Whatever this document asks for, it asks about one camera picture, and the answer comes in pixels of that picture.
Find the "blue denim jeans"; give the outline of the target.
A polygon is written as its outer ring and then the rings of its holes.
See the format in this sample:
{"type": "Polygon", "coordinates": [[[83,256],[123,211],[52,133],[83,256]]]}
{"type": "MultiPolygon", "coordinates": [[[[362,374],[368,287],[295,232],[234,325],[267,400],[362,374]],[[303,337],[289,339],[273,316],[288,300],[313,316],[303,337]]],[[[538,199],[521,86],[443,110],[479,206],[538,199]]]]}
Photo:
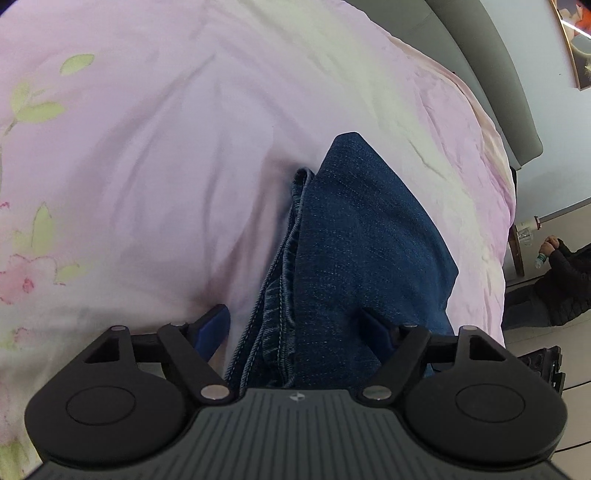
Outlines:
{"type": "Polygon", "coordinates": [[[356,133],[335,138],[318,171],[297,171],[287,233],[226,378],[249,388],[349,389],[380,367],[363,310],[391,325],[453,331],[458,268],[404,182],[356,133]]]}

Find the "clear plastic water bottle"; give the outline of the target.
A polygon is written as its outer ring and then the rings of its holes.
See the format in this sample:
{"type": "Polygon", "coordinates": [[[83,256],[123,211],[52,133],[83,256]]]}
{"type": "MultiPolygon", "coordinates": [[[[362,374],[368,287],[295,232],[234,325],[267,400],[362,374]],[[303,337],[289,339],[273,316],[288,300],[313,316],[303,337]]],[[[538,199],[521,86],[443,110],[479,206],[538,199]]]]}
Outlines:
{"type": "Polygon", "coordinates": [[[545,255],[543,252],[539,252],[536,259],[535,259],[535,268],[541,269],[542,266],[546,263],[548,256],[545,255]]]}

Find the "person in black jacket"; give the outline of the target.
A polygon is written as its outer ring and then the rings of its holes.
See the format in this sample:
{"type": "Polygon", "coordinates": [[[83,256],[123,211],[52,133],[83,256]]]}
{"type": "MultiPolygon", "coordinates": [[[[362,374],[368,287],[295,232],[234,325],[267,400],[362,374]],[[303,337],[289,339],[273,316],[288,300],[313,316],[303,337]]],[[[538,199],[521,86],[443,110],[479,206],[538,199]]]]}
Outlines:
{"type": "Polygon", "coordinates": [[[590,310],[590,245],[571,251],[562,239],[549,236],[539,253],[549,270],[505,295],[503,331],[560,327],[590,310]]]}

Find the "pink floral duvet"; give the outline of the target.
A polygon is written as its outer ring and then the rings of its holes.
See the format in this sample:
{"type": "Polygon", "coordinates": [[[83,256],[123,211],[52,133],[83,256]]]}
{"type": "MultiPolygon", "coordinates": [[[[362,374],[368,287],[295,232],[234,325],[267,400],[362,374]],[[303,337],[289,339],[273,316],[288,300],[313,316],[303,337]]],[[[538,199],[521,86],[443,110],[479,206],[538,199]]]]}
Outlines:
{"type": "Polygon", "coordinates": [[[17,1],[1,16],[1,475],[39,459],[28,400],[112,322],[228,305],[228,365],[290,182],[356,132],[458,267],[454,327],[502,338],[516,199],[449,67],[344,1],[17,1]]]}

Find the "grey upholstered headboard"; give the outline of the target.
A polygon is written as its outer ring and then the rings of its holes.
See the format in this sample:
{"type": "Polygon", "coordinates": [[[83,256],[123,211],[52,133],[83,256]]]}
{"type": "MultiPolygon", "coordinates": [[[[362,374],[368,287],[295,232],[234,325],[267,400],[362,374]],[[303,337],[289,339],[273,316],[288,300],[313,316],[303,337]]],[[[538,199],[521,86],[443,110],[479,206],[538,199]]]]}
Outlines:
{"type": "Polygon", "coordinates": [[[492,107],[513,167],[521,169],[543,153],[543,144],[509,51],[480,1],[427,3],[456,42],[492,107]]]}

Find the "framed floral wall picture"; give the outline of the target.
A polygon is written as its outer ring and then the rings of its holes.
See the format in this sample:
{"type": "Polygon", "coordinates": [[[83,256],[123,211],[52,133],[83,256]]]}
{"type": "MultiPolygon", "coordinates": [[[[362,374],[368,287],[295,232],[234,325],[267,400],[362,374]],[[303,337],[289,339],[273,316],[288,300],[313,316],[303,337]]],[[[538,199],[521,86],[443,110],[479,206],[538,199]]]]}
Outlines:
{"type": "Polygon", "coordinates": [[[580,90],[590,88],[590,2],[552,0],[566,37],[580,90]]]}

